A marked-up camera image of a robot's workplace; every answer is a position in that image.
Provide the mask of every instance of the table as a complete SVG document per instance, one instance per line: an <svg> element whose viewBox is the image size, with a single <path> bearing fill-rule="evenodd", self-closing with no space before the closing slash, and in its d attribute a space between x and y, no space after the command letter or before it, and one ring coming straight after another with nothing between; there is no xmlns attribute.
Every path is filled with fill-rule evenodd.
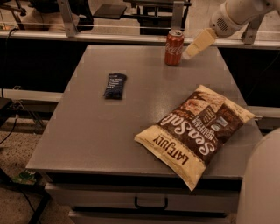
<svg viewBox="0 0 280 224"><path fill-rule="evenodd" d="M179 66L164 56L163 46L87 47L27 165L72 208L75 223L227 223L224 215L236 212L247 160L262 138L254 121L223 146L193 192L134 141L199 84L246 106L217 48ZM103 97L112 73L128 77L122 100Z"/></svg>

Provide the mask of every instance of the red can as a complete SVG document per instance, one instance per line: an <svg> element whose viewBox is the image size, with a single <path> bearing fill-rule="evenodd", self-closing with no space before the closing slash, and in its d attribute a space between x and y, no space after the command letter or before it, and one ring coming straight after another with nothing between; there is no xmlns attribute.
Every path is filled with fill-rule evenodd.
<svg viewBox="0 0 280 224"><path fill-rule="evenodd" d="M184 38L185 37L182 31L169 31L165 45L164 62L166 65L176 66L180 63L184 46Z"/></svg>

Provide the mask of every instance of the brown snack bag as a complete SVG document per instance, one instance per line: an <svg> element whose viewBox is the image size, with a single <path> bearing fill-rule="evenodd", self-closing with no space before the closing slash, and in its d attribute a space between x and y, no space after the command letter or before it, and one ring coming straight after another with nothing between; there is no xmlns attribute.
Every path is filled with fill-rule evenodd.
<svg viewBox="0 0 280 224"><path fill-rule="evenodd" d="M135 141L169 165L192 191L217 150L253 117L200 85L169 115L137 134Z"/></svg>

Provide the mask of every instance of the drawer handle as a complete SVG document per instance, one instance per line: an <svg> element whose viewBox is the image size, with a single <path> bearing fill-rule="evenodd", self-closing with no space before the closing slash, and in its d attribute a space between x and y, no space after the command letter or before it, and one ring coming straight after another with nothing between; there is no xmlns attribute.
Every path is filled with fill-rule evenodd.
<svg viewBox="0 0 280 224"><path fill-rule="evenodd" d="M139 206L138 204L138 197L134 198L134 205L137 209L145 209L145 210L165 210L168 207L168 199L164 198L164 205L163 206Z"/></svg>

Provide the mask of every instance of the person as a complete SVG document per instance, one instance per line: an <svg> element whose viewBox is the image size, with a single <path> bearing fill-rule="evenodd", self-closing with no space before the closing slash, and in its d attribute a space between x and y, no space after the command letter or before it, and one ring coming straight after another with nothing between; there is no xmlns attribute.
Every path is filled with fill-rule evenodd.
<svg viewBox="0 0 280 224"><path fill-rule="evenodd" d="M73 23L79 23L81 0L69 0ZM64 32L65 27L56 0L30 0L33 8L30 14L22 18L26 30L39 30L50 32Z"/></svg>

